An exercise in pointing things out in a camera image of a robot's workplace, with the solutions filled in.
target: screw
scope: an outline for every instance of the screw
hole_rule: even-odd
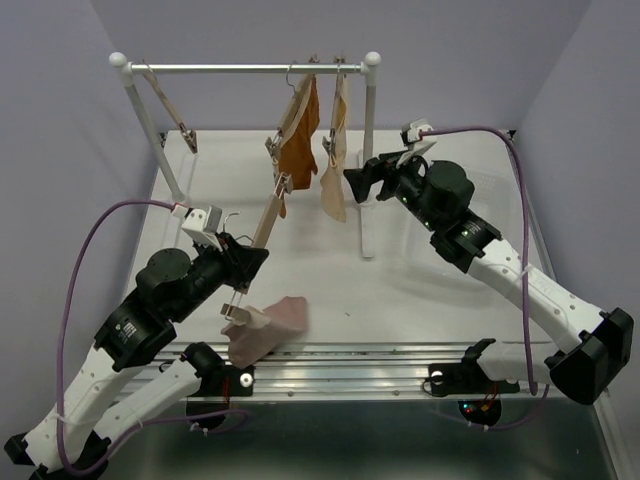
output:
[[[442,380],[434,380],[434,378],[437,377],[441,377],[442,376],[442,372],[436,370],[435,372],[431,373],[431,382],[433,382],[434,385],[442,385]]]
[[[242,385],[244,388],[249,388],[251,385],[253,385],[253,377],[251,376],[251,374],[243,373],[242,375],[240,375],[240,385]]]

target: white wall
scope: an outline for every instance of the white wall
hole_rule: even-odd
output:
[[[558,278],[640,319],[640,3],[595,0],[519,133]],[[640,329],[612,401],[640,474]]]
[[[115,201],[147,194],[153,163],[90,4],[4,2],[0,45],[4,443],[54,404],[58,327],[84,236]],[[119,300],[141,218],[140,209],[117,214],[89,250],[72,309],[70,373]],[[0,478],[32,470],[0,455]]]
[[[428,116],[438,125],[515,128],[589,0],[93,0],[114,45],[134,60],[224,63],[359,62],[382,55],[377,124]],[[187,123],[274,127],[291,89],[282,76],[163,77]],[[362,126],[356,78],[351,120]],[[334,79],[323,78],[323,120]],[[170,123],[157,100],[153,112]]]

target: cable tie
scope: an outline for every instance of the cable tie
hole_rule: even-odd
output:
[[[127,407],[129,409],[129,411],[131,412],[131,415],[133,415],[133,418],[136,420],[136,422],[138,422],[138,425],[140,426],[140,429],[144,428],[144,423],[142,422],[142,420],[140,420],[140,417],[138,417],[138,412],[136,412],[133,407],[131,405],[129,405],[127,403],[127,400],[122,400],[119,404],[124,405],[125,407]]]
[[[528,274],[531,270],[533,270],[533,265],[531,264],[524,267],[524,270],[522,270],[522,272],[520,272],[520,275],[518,275],[518,280],[522,280],[522,277],[524,277],[525,274]]]
[[[90,423],[98,423],[100,421],[100,418],[92,418],[91,420],[87,420],[84,422],[74,422],[73,420],[69,420],[68,418],[63,417],[62,415],[59,415],[57,412],[52,413],[51,417],[55,418],[56,420],[60,420],[65,425],[71,425],[72,427],[81,427],[83,425],[89,425]]]

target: black mount bracket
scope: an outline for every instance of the black mount bracket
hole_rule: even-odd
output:
[[[469,347],[460,363],[430,364],[431,376],[422,385],[424,391],[434,397],[485,394],[497,384],[498,393],[518,393],[520,386],[517,383],[489,380],[477,363],[484,349],[494,342],[493,338],[484,339]]]
[[[545,360],[554,385],[571,400],[591,405],[629,362],[633,318],[620,308],[601,313],[603,321],[593,333],[580,334],[582,344],[566,355]]]
[[[249,387],[244,387],[240,383],[240,376],[244,373],[248,373],[253,378],[255,367],[253,365],[247,368],[236,368],[233,365],[224,365],[220,372],[221,381],[210,383],[205,385],[203,382],[202,387],[196,393],[191,395],[192,397],[223,397],[225,383],[229,382],[228,395],[230,397],[251,397],[253,396],[253,384]]]
[[[25,435],[25,433],[14,435],[4,446],[5,452],[7,452],[15,465],[33,465],[33,462],[26,453],[28,444],[24,439]],[[82,450],[82,454],[76,463],[73,464],[74,468],[78,470],[86,470],[91,467],[107,452],[110,444],[111,440],[103,440],[95,432],[91,432],[87,439],[87,443]],[[87,480],[98,480],[108,466],[109,462],[104,462],[104,464],[102,464],[95,472],[90,475],[85,475],[82,478]],[[31,474],[29,480],[73,480],[74,478],[77,477],[70,475],[64,469],[48,473],[47,467],[39,465]]]

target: white table surface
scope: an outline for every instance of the white table surface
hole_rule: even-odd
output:
[[[232,217],[227,231],[252,235],[265,201],[273,190],[270,159],[264,141],[273,132],[199,131],[199,153],[192,155],[177,132],[170,132],[165,152],[182,182],[189,184],[188,167],[195,160],[189,195],[197,203],[221,207]],[[314,136],[314,154],[319,175],[308,191],[287,196],[288,215],[279,219],[267,248],[270,256],[251,286],[243,304],[264,308],[283,296],[305,296],[310,306],[310,330],[297,343],[306,344],[415,344],[475,343],[494,337],[522,340],[521,312],[482,284],[464,278],[443,277],[412,266],[403,255],[408,212],[396,200],[375,207],[376,251],[373,260],[360,256],[359,221],[355,203],[345,183],[348,198],[347,222],[338,223],[320,206],[320,176],[327,156],[322,135]],[[362,132],[349,132],[348,163],[355,166],[362,145]],[[397,131],[376,131],[375,152],[402,148]],[[504,202],[510,205],[509,229],[503,230],[518,250],[521,248],[520,200],[507,151],[502,142],[486,133],[465,133],[441,137],[428,152],[433,159],[446,159],[470,169],[491,171],[510,179],[512,188]],[[161,175],[155,181],[152,198],[168,200],[169,189]],[[157,250],[170,246],[165,239],[169,215],[158,208],[147,213],[135,254],[129,290],[135,273]],[[178,247],[194,255],[190,239],[181,234]],[[533,238],[531,262],[540,266]],[[180,343],[226,342],[220,330],[227,324],[219,314],[232,290],[221,288],[183,324],[176,325]],[[534,340],[548,340],[532,324]]]

